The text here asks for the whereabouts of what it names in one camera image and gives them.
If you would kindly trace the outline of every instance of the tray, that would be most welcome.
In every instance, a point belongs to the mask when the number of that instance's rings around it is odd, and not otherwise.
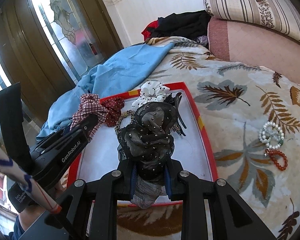
[[[175,150],[172,158],[179,160],[182,167],[195,174],[200,179],[215,181],[218,178],[211,145],[207,132],[203,125],[197,106],[184,82],[165,84],[170,88],[173,96],[177,92],[182,93],[179,112],[187,129],[183,129],[186,136],[180,136],[172,132]],[[140,96],[139,90],[117,94],[102,98],[100,101],[121,97],[125,101],[122,112],[133,109],[131,104]],[[122,120],[121,127],[130,122],[130,117]],[[115,170],[119,164],[117,147],[119,145],[114,127],[103,124],[94,135],[92,141],[85,147],[80,155],[71,164],[67,186],[69,187],[76,179],[86,182],[100,179],[104,174]],[[118,204],[129,204],[127,201],[118,201]],[[169,205],[179,202],[171,202],[167,196],[159,196],[154,205]]]

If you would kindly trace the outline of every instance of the silver bolt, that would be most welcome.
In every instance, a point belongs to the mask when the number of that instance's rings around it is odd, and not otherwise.
[[[189,171],[180,171],[181,177],[188,177],[190,175]]]
[[[74,182],[74,185],[76,187],[81,187],[82,185],[84,184],[83,180],[82,179],[78,179]]]
[[[118,170],[112,171],[111,175],[114,177],[119,177],[121,175],[121,171],[118,171]]]
[[[226,181],[225,181],[224,179],[218,179],[218,180],[217,180],[217,184],[218,184],[219,186],[224,186],[224,185],[226,184]]]

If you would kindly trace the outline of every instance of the dark blue sleeve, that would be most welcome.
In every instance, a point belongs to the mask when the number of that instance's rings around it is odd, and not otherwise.
[[[13,232],[9,233],[9,236],[5,236],[7,240],[18,240],[21,235],[24,233],[24,230],[22,229],[19,217],[16,217],[16,222],[14,223]]]

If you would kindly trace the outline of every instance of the white bead bracelet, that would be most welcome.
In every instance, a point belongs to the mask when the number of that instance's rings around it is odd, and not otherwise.
[[[272,146],[270,144],[271,139],[274,139],[278,142],[277,145]],[[260,142],[264,143],[267,149],[279,149],[281,145],[283,145],[284,133],[280,126],[278,126],[274,122],[266,122],[262,129],[259,131],[259,140]]]

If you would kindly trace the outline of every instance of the pillow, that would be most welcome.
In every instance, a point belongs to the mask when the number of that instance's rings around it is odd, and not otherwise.
[[[289,0],[203,0],[219,19],[259,24],[300,42],[300,14]]]

